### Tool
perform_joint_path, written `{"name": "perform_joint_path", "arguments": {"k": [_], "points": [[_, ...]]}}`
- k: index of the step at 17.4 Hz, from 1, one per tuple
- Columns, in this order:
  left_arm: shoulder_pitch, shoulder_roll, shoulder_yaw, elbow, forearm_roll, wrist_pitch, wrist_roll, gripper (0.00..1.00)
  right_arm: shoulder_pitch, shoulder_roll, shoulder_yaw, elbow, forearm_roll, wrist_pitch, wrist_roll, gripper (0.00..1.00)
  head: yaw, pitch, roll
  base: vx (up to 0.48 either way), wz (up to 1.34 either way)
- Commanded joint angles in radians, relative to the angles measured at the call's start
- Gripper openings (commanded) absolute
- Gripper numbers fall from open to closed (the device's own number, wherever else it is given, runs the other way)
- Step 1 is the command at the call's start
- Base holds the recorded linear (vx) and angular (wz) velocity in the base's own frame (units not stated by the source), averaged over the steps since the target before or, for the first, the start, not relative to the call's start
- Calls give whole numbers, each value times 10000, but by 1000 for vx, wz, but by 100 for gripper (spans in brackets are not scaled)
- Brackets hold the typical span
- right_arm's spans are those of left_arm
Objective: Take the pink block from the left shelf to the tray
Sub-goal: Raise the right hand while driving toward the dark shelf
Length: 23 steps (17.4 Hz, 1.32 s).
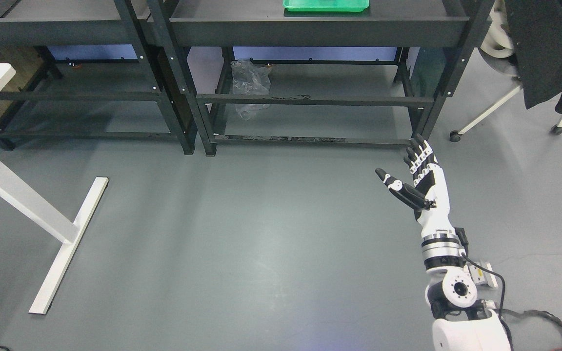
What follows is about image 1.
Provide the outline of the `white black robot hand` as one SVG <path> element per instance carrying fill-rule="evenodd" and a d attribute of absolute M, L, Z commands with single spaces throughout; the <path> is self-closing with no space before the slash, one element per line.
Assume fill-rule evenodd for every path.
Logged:
<path fill-rule="evenodd" d="M 406 153 L 403 161 L 412 174 L 411 184 L 393 177 L 381 168 L 377 168 L 375 173 L 390 193 L 413 210 L 414 218 L 421 226 L 422 237 L 434 234 L 454 235 L 455 229 L 449 219 L 450 196 L 444 170 L 432 147 L 420 134 L 415 134 Z"/>

